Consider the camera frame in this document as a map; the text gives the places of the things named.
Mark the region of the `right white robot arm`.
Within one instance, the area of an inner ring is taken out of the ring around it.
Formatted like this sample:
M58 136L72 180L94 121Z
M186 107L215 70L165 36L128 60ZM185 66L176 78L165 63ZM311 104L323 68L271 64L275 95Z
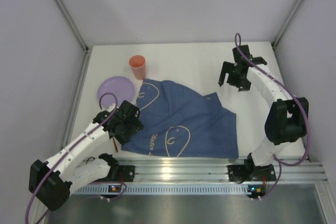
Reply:
M309 102L306 98L293 98L289 91L277 83L262 57L253 57L248 45L233 48L234 62L223 63L218 84L227 83L239 91L255 87L270 110L265 122L265 138L248 154L242 165L229 165L229 180L243 182L275 181L272 165L275 156L284 148L307 134L305 120Z

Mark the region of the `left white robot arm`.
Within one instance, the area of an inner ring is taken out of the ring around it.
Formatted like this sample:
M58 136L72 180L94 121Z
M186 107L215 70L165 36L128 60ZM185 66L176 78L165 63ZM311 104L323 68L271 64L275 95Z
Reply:
M102 153L92 162L81 165L101 144L115 138L121 145L143 129L140 109L128 101L111 112L101 111L89 126L60 152L42 162L36 160L30 167L29 191L48 210L55 211L81 187L97 180L121 180L119 162Z

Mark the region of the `blue embroidered cloth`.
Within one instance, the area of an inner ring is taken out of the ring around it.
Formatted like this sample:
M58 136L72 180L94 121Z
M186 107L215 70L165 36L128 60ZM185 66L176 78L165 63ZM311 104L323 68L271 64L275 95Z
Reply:
M144 128L123 151L164 157L238 158L236 114L217 93L200 95L170 80L144 79L135 105Z

